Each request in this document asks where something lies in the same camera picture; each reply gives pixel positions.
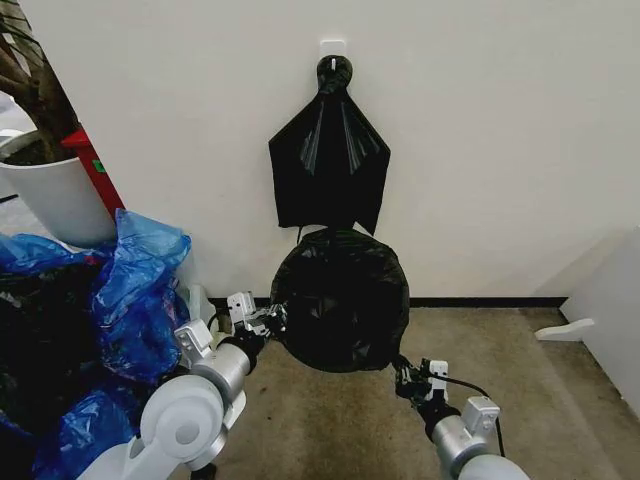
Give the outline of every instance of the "pile of bags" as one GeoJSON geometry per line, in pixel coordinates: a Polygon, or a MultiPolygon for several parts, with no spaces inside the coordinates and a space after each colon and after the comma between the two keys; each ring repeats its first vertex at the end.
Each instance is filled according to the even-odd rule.
{"type": "Polygon", "coordinates": [[[129,441],[179,361],[191,241],[125,210],[116,226],[116,244],[79,253],[0,235],[0,448],[17,476],[76,478],[129,441]]]}

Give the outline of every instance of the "potted plant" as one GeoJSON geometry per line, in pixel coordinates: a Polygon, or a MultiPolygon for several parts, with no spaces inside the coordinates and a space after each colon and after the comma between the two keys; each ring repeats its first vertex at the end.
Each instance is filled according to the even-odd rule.
{"type": "Polygon", "coordinates": [[[90,247],[113,238],[111,216],[79,159],[61,144],[80,127],[76,114],[14,0],[0,0],[0,33],[0,90],[36,127],[0,145],[0,175],[59,240],[90,247]]]}

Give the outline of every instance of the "white flower pot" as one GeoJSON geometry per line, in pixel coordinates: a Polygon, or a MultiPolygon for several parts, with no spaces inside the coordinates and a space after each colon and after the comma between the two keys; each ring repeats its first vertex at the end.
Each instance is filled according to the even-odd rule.
{"type": "MultiPolygon", "coordinates": [[[[37,140],[37,132],[8,140],[0,145],[0,158],[37,140]]],[[[115,238],[113,219],[78,158],[34,166],[0,161],[0,175],[58,240],[89,248],[115,238]]]]}

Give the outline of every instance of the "white wall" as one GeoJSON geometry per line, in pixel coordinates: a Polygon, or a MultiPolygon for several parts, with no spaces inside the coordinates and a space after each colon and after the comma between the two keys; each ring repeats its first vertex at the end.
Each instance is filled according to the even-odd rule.
{"type": "Polygon", "coordinates": [[[640,228],[636,228],[560,310],[570,322],[591,318],[582,341],[640,416],[640,228]]]}
{"type": "Polygon", "coordinates": [[[412,295],[565,295],[640,220],[636,0],[21,3],[125,204],[191,233],[211,295],[266,295],[295,243],[267,141],[326,37],[391,147],[377,238],[412,295]]]}

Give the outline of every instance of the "red object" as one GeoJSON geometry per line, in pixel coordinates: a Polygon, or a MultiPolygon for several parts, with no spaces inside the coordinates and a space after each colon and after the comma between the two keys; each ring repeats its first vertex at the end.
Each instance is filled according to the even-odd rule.
{"type": "Polygon", "coordinates": [[[109,178],[109,175],[107,175],[107,171],[102,166],[102,162],[100,162],[98,154],[93,149],[91,140],[87,137],[84,129],[81,128],[77,132],[72,133],[62,140],[61,143],[63,147],[73,148],[76,151],[80,158],[80,162],[82,162],[82,166],[91,179],[91,183],[96,187],[98,195],[102,198],[104,206],[107,207],[109,214],[115,221],[116,208],[124,208],[124,204],[122,203],[118,192],[116,192],[113,183],[111,183],[111,179],[109,178]]]}

